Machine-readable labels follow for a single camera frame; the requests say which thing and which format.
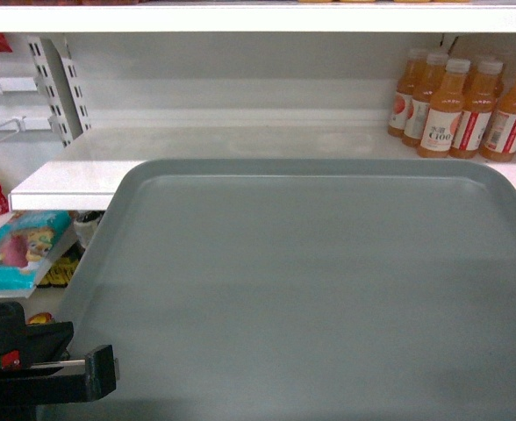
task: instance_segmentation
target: white shelf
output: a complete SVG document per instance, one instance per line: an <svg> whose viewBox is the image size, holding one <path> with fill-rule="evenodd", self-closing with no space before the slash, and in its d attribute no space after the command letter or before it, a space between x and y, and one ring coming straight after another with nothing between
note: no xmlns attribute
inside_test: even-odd
<svg viewBox="0 0 516 421"><path fill-rule="evenodd" d="M192 127L95 129L83 134L10 194L14 210L105 210L124 175L159 158L418 159L381 127ZM485 162L516 188L513 162Z"/></svg>
<svg viewBox="0 0 516 421"><path fill-rule="evenodd" d="M516 32L516 1L0 6L0 32Z"/></svg>

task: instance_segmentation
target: plastic tray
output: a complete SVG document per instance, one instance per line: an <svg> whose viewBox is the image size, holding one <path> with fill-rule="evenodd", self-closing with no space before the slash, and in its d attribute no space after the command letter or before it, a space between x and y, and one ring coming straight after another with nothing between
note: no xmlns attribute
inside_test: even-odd
<svg viewBox="0 0 516 421"><path fill-rule="evenodd" d="M53 419L515 421L516 191L460 161L154 161L61 303L118 390Z"/></svg>

